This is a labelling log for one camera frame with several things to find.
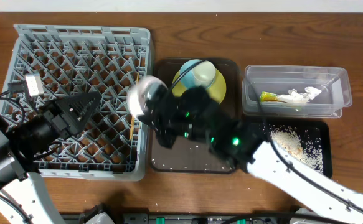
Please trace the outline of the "light blue bowl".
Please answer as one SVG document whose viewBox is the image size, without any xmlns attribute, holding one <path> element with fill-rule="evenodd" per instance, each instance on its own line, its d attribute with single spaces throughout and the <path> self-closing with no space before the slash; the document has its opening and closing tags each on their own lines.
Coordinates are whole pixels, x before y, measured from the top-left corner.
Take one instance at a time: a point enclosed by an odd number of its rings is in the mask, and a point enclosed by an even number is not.
<svg viewBox="0 0 363 224">
<path fill-rule="evenodd" d="M 192 70 L 190 70 L 189 72 L 187 72 L 184 77 L 181 79 L 181 83 L 186 87 L 186 88 L 193 88 L 196 87 L 193 84 L 193 77 L 192 77 L 193 73 Z"/>
</svg>

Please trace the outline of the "yellow green snack wrapper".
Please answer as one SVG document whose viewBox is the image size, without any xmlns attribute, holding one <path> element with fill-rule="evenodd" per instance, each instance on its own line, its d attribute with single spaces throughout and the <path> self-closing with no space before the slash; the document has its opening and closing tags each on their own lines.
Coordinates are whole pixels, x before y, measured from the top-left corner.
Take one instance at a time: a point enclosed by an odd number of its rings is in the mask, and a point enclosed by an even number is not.
<svg viewBox="0 0 363 224">
<path fill-rule="evenodd" d="M 270 101 L 283 102 L 283 100 L 280 98 L 279 95 L 277 95 L 275 93 L 269 93 L 266 91 L 261 92 L 260 101 L 261 102 L 270 102 Z"/>
</svg>

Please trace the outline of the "white tissue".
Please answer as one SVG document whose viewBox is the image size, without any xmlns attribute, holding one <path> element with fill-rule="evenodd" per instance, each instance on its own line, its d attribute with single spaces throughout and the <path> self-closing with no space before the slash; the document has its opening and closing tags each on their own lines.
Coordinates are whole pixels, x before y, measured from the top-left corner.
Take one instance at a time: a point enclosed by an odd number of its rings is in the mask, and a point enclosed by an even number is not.
<svg viewBox="0 0 363 224">
<path fill-rule="evenodd" d="M 304 90 L 304 93 L 299 93 L 296 89 L 288 90 L 288 94 L 279 95 L 278 100 L 291 104 L 306 104 L 309 100 L 315 99 L 322 93 L 321 90 L 311 86 L 306 87 Z"/>
</svg>

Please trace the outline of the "white cup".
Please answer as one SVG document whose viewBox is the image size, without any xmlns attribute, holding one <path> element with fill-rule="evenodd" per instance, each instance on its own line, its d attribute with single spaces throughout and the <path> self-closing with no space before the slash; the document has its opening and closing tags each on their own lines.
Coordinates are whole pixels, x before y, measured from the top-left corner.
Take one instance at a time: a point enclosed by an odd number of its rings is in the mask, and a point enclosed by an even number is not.
<svg viewBox="0 0 363 224">
<path fill-rule="evenodd" d="M 192 69 L 192 73 L 193 84 L 207 88 L 215 79 L 216 68 L 213 63 L 203 61 Z"/>
</svg>

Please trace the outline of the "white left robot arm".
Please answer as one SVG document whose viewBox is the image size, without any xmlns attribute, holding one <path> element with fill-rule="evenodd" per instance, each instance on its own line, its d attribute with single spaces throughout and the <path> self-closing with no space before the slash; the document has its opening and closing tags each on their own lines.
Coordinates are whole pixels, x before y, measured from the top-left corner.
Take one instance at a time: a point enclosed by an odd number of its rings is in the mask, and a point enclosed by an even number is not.
<svg viewBox="0 0 363 224">
<path fill-rule="evenodd" d="M 49 100 L 26 121 L 21 103 L 44 94 L 38 73 L 10 83 L 0 94 L 0 213 L 10 223 L 65 223 L 53 204 L 35 161 L 51 156 L 79 135 L 99 107 L 101 94 L 78 93 Z"/>
</svg>

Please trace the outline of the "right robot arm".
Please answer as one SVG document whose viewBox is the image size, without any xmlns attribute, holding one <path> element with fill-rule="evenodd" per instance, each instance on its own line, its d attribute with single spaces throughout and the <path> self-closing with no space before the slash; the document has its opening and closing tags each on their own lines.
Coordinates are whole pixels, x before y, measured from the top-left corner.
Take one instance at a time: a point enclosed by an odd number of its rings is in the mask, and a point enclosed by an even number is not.
<svg viewBox="0 0 363 224">
<path fill-rule="evenodd" d="M 347 189 L 277 146 L 268 130 L 232 119 L 202 87 L 174 96 L 161 83 L 137 84 L 128 93 L 131 114 L 156 133 L 162 147 L 177 137 L 202 141 L 230 166 L 269 182 L 310 208 L 299 218 L 327 223 L 363 223 L 363 194 Z"/>
</svg>

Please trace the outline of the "grey plastic dishwasher rack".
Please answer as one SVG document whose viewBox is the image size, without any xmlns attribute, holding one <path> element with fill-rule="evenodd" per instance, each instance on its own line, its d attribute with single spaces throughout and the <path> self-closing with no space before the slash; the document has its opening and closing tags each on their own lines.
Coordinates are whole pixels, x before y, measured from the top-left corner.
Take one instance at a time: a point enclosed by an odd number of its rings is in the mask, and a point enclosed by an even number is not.
<svg viewBox="0 0 363 224">
<path fill-rule="evenodd" d="M 139 181 L 146 168 L 147 127 L 131 118 L 126 96 L 135 83 L 152 72 L 150 31 L 137 27 L 17 24 L 18 39 L 5 82 L 19 82 L 39 73 L 44 95 L 31 107 L 21 103 L 26 121 L 49 100 L 96 91 L 101 102 L 85 130 L 37 166 L 44 177 Z"/>
</svg>

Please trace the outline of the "dark brown serving tray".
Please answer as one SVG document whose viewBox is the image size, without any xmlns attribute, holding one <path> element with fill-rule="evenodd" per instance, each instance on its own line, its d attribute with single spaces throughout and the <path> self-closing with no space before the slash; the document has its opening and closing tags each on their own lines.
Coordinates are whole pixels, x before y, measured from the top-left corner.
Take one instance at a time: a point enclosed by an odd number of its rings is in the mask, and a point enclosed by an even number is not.
<svg viewBox="0 0 363 224">
<path fill-rule="evenodd" d="M 169 86 L 187 61 L 186 58 L 165 58 L 155 65 L 153 75 Z M 241 118 L 241 81 L 238 65 L 224 58 L 217 58 L 212 63 L 226 82 L 226 94 L 220 104 L 221 108 L 232 118 Z M 236 171 L 236 168 L 228 166 L 211 154 L 208 145 L 204 143 L 178 137 L 173 148 L 168 149 L 159 145 L 154 131 L 150 131 L 149 137 L 149 164 L 158 172 L 231 174 Z"/>
</svg>

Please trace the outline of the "yellow plate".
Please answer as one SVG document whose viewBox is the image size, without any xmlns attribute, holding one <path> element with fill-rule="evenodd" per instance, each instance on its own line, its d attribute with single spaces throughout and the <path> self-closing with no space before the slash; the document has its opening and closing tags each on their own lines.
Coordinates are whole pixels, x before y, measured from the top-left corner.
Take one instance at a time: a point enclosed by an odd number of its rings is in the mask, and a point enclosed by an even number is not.
<svg viewBox="0 0 363 224">
<path fill-rule="evenodd" d="M 175 96 L 181 96 L 185 91 L 191 88 L 186 88 L 181 81 L 179 81 L 176 86 L 172 89 L 172 93 Z M 212 82 L 212 84 L 205 88 L 209 96 L 217 101 L 218 103 L 221 103 L 223 99 L 225 98 L 225 94 L 227 92 L 227 86 L 225 82 L 224 76 L 219 72 L 219 70 L 216 69 L 216 75 L 215 79 Z"/>
</svg>

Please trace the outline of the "clear plastic container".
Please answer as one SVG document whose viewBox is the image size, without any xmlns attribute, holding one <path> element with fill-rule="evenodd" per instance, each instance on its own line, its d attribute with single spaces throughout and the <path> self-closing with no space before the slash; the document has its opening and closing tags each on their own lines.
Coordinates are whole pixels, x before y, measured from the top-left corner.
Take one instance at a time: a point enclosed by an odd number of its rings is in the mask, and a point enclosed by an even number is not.
<svg viewBox="0 0 363 224">
<path fill-rule="evenodd" d="M 321 92 L 307 103 L 257 102 L 263 92 L 287 95 L 291 90 L 305 93 L 308 87 Z M 340 118 L 342 109 L 352 105 L 348 73 L 340 67 L 249 65 L 242 84 L 242 105 L 245 115 L 258 115 L 261 106 L 268 116 Z"/>
</svg>

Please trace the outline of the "spilled rice and peanuts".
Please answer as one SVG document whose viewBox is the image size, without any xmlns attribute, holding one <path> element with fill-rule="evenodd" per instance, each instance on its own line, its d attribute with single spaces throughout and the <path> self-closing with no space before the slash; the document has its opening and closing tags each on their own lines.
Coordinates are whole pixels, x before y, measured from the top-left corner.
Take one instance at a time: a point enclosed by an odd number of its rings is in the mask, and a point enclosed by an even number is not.
<svg viewBox="0 0 363 224">
<path fill-rule="evenodd" d="M 297 160 L 324 173 L 323 147 L 318 128 L 271 125 L 271 138 Z"/>
</svg>

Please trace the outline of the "black plastic tray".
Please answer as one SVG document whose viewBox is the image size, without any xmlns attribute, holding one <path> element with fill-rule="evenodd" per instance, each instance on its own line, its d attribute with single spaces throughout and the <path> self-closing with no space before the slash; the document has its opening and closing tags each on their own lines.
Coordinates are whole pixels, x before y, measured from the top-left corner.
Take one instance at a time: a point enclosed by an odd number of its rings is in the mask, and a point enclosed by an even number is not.
<svg viewBox="0 0 363 224">
<path fill-rule="evenodd" d="M 276 126 L 284 124 L 287 126 L 297 126 L 299 128 L 318 128 L 319 134 L 317 135 L 317 137 L 321 138 L 322 147 L 323 147 L 323 165 L 324 165 L 323 175 L 325 175 L 326 177 L 329 177 L 329 178 L 332 177 L 331 146 L 330 146 L 329 128 L 326 123 L 324 123 L 322 121 L 316 121 L 316 120 L 281 119 L 281 118 L 275 119 L 275 118 L 273 118 L 273 119 L 268 120 L 268 129 L 269 130 L 270 130 L 270 126 L 273 124 Z"/>
</svg>

